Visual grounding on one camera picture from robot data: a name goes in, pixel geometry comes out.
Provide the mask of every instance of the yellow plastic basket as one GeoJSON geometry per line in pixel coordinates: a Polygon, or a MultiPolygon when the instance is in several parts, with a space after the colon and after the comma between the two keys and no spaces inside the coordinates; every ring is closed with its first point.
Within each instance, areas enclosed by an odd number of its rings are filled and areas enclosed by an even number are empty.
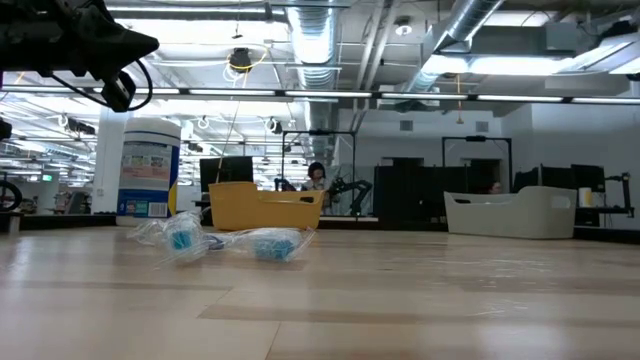
{"type": "Polygon", "coordinates": [[[220,230],[315,229],[320,221],[324,191],[258,191],[254,183],[228,182],[209,184],[209,196],[213,225],[220,230]]]}

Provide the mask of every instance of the white container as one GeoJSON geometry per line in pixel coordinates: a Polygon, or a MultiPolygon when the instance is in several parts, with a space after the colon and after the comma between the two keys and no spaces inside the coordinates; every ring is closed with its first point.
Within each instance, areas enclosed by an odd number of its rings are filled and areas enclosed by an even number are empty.
{"type": "Polygon", "coordinates": [[[578,189],[578,206],[593,207],[593,194],[591,193],[591,188],[578,189]]]}
{"type": "Polygon", "coordinates": [[[176,214],[181,128],[157,118],[132,118],[124,130],[118,216],[120,226],[176,214]]]}

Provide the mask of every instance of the pillar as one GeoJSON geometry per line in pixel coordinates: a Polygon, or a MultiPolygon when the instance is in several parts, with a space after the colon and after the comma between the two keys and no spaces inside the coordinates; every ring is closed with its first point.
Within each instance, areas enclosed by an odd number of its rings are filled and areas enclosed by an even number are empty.
{"type": "Polygon", "coordinates": [[[115,113],[102,107],[98,123],[96,169],[93,178],[91,211],[116,212],[124,127],[133,113],[115,113]]]}
{"type": "Polygon", "coordinates": [[[60,190],[59,172],[42,172],[42,178],[37,183],[36,195],[38,196],[38,215],[52,215],[52,209],[56,208],[56,195],[60,190]]]}

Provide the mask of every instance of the bicycle wheel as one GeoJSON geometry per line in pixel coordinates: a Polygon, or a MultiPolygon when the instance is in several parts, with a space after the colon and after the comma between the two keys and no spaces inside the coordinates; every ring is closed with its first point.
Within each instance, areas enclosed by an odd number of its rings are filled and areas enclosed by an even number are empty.
{"type": "Polygon", "coordinates": [[[20,206],[20,203],[22,203],[22,192],[20,192],[20,189],[8,181],[0,180],[0,212],[13,211],[20,206]],[[9,193],[13,194],[13,203],[5,207],[5,200],[9,197],[9,193]]]}

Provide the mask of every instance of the person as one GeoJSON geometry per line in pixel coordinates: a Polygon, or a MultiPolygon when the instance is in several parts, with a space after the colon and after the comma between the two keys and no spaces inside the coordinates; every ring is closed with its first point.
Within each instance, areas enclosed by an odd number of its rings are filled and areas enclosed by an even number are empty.
{"type": "MultiPolygon", "coordinates": [[[[324,166],[319,162],[314,162],[309,165],[307,169],[307,176],[309,176],[309,180],[302,184],[302,191],[311,191],[311,190],[329,190],[331,184],[327,181],[324,166]]],[[[328,195],[324,197],[322,204],[322,211],[326,213],[327,210],[330,210],[332,202],[339,202],[340,198],[338,195],[328,195]]]]}
{"type": "Polygon", "coordinates": [[[494,182],[489,188],[489,194],[491,195],[502,194],[502,184],[499,181],[494,182]]]}

